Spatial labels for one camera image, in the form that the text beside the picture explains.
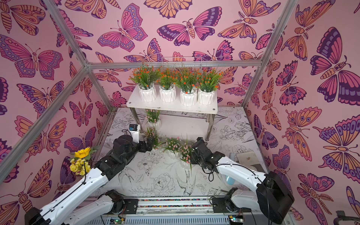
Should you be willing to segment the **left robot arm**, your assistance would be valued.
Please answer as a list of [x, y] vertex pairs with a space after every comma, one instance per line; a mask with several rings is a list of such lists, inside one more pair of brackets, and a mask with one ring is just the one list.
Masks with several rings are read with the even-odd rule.
[[122, 135], [114, 140], [113, 148], [78, 183], [41, 209], [31, 208], [25, 214], [26, 225], [63, 225], [83, 201], [96, 189], [119, 174], [139, 152], [153, 149], [153, 141], [134, 142], [132, 136]]

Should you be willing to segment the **orange potted plant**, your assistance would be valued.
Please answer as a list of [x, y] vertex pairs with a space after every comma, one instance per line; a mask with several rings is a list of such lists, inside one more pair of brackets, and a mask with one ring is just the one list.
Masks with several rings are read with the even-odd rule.
[[160, 99], [163, 102], [171, 103], [176, 100], [176, 81], [172, 70], [169, 68], [160, 70], [157, 83]]
[[152, 102], [157, 98], [155, 83], [159, 77], [159, 69], [142, 64], [139, 68], [134, 69], [129, 79], [138, 86], [142, 101]]
[[198, 102], [200, 104], [210, 105], [213, 103], [222, 77], [223, 73], [216, 69], [203, 71], [198, 75]]
[[181, 90], [180, 101], [186, 107], [197, 102], [197, 75], [189, 68], [181, 68], [177, 73], [176, 86]]

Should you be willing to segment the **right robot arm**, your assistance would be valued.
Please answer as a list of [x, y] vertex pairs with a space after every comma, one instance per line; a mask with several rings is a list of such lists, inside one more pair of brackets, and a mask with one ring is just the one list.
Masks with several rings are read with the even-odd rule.
[[191, 146], [191, 164], [199, 165], [203, 172], [222, 174], [246, 186], [252, 193], [231, 189], [225, 197], [229, 210], [249, 208], [259, 210], [271, 222], [281, 224], [286, 218], [294, 197], [278, 174], [258, 172], [237, 164], [221, 152], [211, 152], [203, 138]]

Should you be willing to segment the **pink potted plant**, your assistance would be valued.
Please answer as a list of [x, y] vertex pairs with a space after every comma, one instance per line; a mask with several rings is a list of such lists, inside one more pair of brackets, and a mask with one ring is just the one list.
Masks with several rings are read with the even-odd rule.
[[171, 159], [182, 159], [183, 145], [179, 138], [167, 138], [163, 147]]
[[180, 147], [180, 159], [184, 163], [184, 168], [185, 169], [192, 170], [192, 164], [191, 164], [192, 151], [193, 150], [192, 150], [191, 144], [188, 141], [186, 141]]
[[149, 151], [158, 149], [161, 145], [158, 131], [153, 127], [148, 127], [145, 132], [145, 138]]
[[160, 110], [146, 109], [146, 118], [148, 120], [148, 127], [156, 131], [161, 128]]

